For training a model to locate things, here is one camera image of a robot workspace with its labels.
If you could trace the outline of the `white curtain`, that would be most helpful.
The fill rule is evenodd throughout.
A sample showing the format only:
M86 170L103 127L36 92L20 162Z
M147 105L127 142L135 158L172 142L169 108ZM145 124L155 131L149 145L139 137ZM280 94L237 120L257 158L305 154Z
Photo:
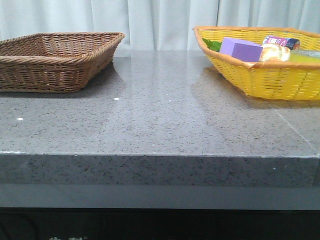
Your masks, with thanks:
M120 50L196 51L196 26L320 30L317 0L3 0L0 38L122 32Z

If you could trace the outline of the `purple foam block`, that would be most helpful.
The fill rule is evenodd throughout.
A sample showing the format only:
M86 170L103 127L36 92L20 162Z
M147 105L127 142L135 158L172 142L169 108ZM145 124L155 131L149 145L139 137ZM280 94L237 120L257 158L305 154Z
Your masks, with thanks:
M243 62L258 62L262 50L263 47L257 43L243 39L224 37L219 52Z

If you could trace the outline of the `yellow woven basket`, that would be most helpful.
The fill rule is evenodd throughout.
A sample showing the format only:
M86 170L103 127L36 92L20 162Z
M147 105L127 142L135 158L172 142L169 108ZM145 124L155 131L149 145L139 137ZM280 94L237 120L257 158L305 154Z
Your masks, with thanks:
M301 49L318 50L320 35L295 28L195 26L198 46L214 68L246 95L256 98L289 101L320 99L320 65L307 62L244 62L210 50L204 39L221 42L224 37L262 43L268 35L300 40Z

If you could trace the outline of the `toy croissant bread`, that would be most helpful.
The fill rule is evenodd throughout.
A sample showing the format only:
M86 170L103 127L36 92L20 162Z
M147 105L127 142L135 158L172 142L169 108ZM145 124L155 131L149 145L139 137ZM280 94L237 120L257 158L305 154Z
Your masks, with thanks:
M266 43L262 45L261 55L259 57L260 62L266 61L281 61L286 62L290 58L291 50L286 46L279 44Z

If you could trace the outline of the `toy carrot with green leaves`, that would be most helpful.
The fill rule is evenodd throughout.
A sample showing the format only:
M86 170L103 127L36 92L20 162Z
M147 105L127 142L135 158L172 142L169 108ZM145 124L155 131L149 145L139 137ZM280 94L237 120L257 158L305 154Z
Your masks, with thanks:
M215 40L209 40L206 38L202 38L203 42L207 45L208 49L219 52L222 46L222 42L215 41Z

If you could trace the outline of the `brown wicker basket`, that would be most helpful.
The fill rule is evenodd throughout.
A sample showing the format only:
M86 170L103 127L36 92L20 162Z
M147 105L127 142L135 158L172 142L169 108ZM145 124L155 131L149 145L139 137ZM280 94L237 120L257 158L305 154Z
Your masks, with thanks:
M75 93L104 70L122 32L53 32L0 42L0 90Z

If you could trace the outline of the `yellow-green tape roll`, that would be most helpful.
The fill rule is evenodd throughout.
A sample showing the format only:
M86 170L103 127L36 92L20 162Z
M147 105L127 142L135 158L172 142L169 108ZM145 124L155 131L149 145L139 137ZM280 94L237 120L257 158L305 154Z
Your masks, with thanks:
M320 51L304 49L291 50L289 61L294 63L319 63Z

